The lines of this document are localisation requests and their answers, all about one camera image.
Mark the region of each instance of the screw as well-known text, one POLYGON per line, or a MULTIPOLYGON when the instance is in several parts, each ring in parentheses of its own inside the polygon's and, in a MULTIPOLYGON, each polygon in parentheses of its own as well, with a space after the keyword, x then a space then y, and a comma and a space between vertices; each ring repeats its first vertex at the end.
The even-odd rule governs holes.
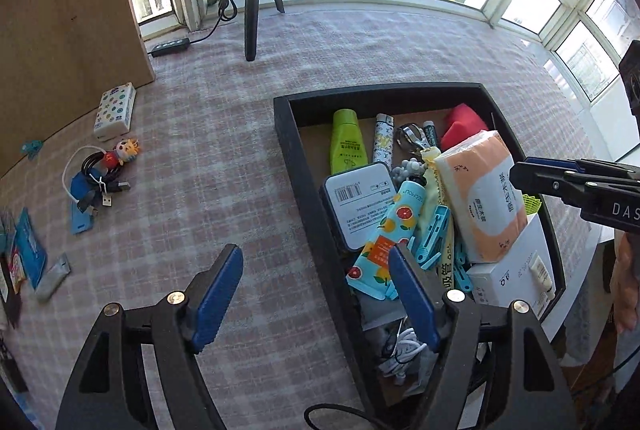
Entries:
POLYGON ((524 300, 516 300, 513 302, 513 308, 516 309, 517 312, 524 314, 529 311, 529 304, 524 300))
POLYGON ((102 312, 104 313, 105 316, 113 316, 114 314, 117 314, 119 310, 120 310, 120 306, 118 304, 107 304, 105 305, 102 312))
POLYGON ((451 291, 447 291, 447 298, 452 302, 462 302, 466 297, 459 289, 452 289, 451 291))
POLYGON ((171 305, 177 305, 184 302, 184 293, 182 291, 174 291, 173 293, 169 293, 166 301, 168 301, 171 305))

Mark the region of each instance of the tablecloth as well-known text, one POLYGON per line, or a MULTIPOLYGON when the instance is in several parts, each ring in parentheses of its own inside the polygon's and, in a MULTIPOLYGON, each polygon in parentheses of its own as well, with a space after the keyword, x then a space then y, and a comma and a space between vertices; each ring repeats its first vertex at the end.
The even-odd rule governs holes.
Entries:
MULTIPOLYGON (((273 97, 403 81, 480 82, 526 155, 592 154, 526 42, 459 16, 290 8, 261 16, 254 63, 244 60, 241 18, 152 63, 157 79, 138 89, 133 111, 130 135, 143 152, 124 169, 131 190, 100 209, 91 231, 71 235, 60 174, 77 147, 95 143, 94 113, 0 181, 0 204, 14 215, 27 206, 49 261, 65 251, 72 266, 46 305, 23 289, 20 327, 7 334, 47 429, 100 309, 158 302, 207 269, 228 242, 244 252, 244 276, 217 339, 198 356, 227 427, 300 429, 312 403, 359 406, 273 129, 273 97)), ((587 226, 559 200, 547 204, 569 279, 587 226)), ((145 363, 158 425, 171 428, 150 349, 145 363)))

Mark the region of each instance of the black box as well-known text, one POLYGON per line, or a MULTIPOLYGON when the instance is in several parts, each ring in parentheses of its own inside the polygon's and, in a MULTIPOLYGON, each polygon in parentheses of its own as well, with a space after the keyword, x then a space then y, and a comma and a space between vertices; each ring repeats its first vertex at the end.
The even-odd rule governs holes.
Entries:
MULTIPOLYGON (((312 156, 309 147, 305 151, 300 129, 325 125, 330 131, 334 111, 340 108, 354 110, 362 124, 363 119, 375 122, 378 113, 398 116, 443 111, 460 103, 468 104, 490 128, 498 130, 514 161, 524 160, 525 155, 516 136, 484 86, 478 83, 424 82, 352 86, 280 96, 273 100, 274 125, 306 238, 363 406, 367 412, 375 413, 395 424, 408 421, 422 396, 411 396, 387 406, 374 356, 360 325, 358 307, 345 280, 346 271, 353 259, 345 258, 334 242, 330 221, 319 196, 319 177, 312 174, 312 168, 316 170, 319 159, 315 157, 313 161, 309 161, 312 156)), ((442 112, 434 114, 444 117, 442 112)), ((542 320, 559 301, 566 284, 558 243, 544 201, 539 216, 551 256, 557 290, 556 297, 545 310, 542 320)))

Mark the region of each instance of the green bottle cap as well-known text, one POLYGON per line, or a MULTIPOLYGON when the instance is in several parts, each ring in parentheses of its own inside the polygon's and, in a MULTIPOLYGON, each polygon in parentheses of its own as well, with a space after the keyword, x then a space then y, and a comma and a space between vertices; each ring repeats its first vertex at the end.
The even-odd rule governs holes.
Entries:
POLYGON ((334 112, 334 127, 345 123, 358 124, 358 116, 350 108, 342 108, 334 112))

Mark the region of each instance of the grey fabric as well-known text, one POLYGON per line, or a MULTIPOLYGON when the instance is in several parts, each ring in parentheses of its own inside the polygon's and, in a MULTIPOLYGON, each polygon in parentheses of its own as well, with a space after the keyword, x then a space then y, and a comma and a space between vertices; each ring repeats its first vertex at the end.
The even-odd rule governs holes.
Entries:
MULTIPOLYGON (((217 339, 198 357, 227 427, 300 429, 312 403, 359 406, 273 129, 274 96, 480 82, 527 155, 591 155, 568 102, 521 40, 438 12, 264 13, 254 63, 244 61, 240 18, 153 64, 157 80, 138 90, 133 111, 130 136, 143 151, 124 168, 132 188, 100 210, 91 231, 71 235, 60 174, 75 148, 95 144, 94 113, 47 140, 0 184, 0 204, 14 214, 29 208, 49 265, 64 251, 72 268, 45 305, 24 287, 20 328, 7 336, 47 429, 103 305, 158 302, 209 267, 227 242, 242 247, 244 276, 217 339)), ((577 210, 547 204, 569 277, 587 226, 577 210)), ((171 428, 151 353, 145 361, 159 426, 171 428)))

